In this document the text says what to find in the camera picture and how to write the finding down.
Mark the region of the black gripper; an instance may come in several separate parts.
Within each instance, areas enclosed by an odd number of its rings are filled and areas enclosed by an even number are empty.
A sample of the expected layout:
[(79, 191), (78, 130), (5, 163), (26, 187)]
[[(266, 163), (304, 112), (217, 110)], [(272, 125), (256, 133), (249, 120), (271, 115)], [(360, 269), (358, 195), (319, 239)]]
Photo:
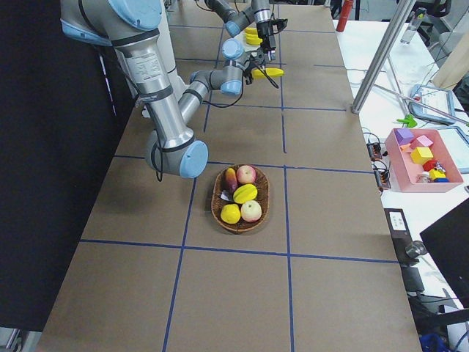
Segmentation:
[(276, 59), (275, 35), (282, 32), (287, 24), (286, 18), (269, 19), (256, 24), (258, 37), (262, 40), (260, 48), (270, 61)]
[[(255, 79), (251, 75), (251, 71), (254, 70), (254, 69), (265, 70), (268, 67), (265, 66), (263, 57), (258, 56), (253, 51), (249, 51), (246, 55), (247, 55), (247, 58), (246, 58), (246, 61), (244, 63), (245, 70), (243, 71), (243, 77), (244, 77), (245, 83), (247, 85), (250, 85), (250, 84), (253, 83), (253, 80)], [(276, 89), (279, 88), (279, 85), (276, 83), (274, 78), (271, 78), (271, 77), (267, 76), (266, 79), (270, 82), (270, 84), (274, 88), (276, 88)]]

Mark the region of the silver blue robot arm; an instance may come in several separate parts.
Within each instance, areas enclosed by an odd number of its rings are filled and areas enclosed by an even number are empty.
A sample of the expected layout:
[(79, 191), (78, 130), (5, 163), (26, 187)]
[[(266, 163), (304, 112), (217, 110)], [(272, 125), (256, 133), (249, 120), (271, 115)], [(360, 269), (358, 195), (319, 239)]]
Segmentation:
[(274, 18), (268, 1), (253, 1), (236, 12), (226, 1), (207, 1), (224, 22), (230, 39), (222, 45), (220, 70), (200, 70), (185, 84), (178, 76), (162, 1), (62, 1), (64, 34), (81, 42), (112, 47), (118, 65), (155, 124), (146, 160), (158, 176), (198, 177), (208, 160), (207, 145), (187, 126), (205, 96), (214, 90), (239, 96), (251, 71), (275, 58), (275, 35), (287, 20)]
[(288, 20), (274, 18), (269, 1), (253, 0), (247, 8), (239, 12), (232, 9), (226, 1), (207, 0), (204, 3), (223, 20), (231, 37), (237, 36), (254, 22), (258, 37), (262, 40), (260, 48), (263, 53), (267, 54), (270, 61), (276, 58), (275, 35), (287, 27)]

